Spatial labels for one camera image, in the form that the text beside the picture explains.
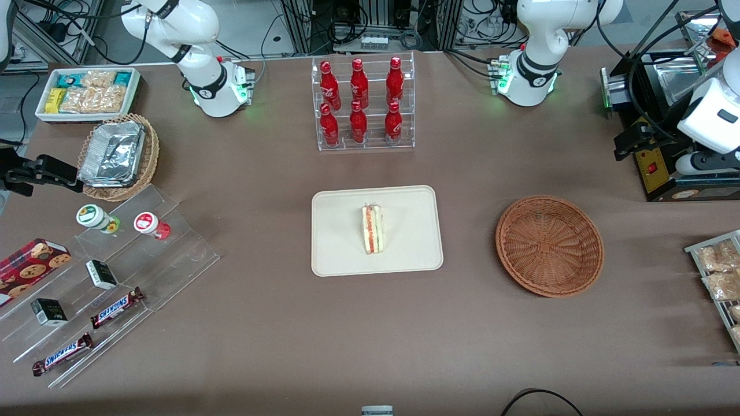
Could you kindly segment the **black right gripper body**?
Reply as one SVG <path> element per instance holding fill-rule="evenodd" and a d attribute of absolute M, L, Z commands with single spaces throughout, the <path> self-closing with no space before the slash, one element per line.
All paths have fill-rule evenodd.
<path fill-rule="evenodd" d="M 34 186 L 29 179 L 34 179 L 34 171 L 30 168 L 32 161 L 19 156 L 11 147 L 1 149 L 1 180 L 2 190 L 15 192 L 30 197 Z"/>

